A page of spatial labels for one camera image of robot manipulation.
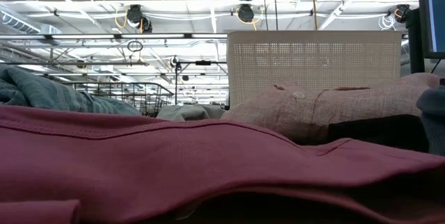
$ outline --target maroon shirt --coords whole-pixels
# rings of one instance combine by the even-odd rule
[[[444,168],[430,154],[352,139],[299,146],[222,120],[0,106],[0,223],[143,221],[233,192],[328,203],[383,223],[438,223]]]

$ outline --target white mesh board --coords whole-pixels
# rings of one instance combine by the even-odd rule
[[[396,31],[246,31],[227,36],[230,105],[292,77],[309,90],[400,76]]]

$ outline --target gray fabric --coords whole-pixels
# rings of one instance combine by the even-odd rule
[[[220,106],[212,105],[164,106],[157,118],[175,121],[219,119],[224,112]]]
[[[445,86],[425,91],[417,101],[430,153],[445,156]]]
[[[0,104],[84,113],[140,115],[128,103],[81,93],[7,65],[0,65]]]

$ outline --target monitor screen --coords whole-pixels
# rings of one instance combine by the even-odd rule
[[[428,53],[445,54],[445,0],[420,0],[421,8],[424,9],[423,14],[426,23],[422,26],[426,27],[428,35]]]

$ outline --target computer monitor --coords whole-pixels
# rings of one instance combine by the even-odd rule
[[[445,58],[445,0],[419,0],[424,58]]]

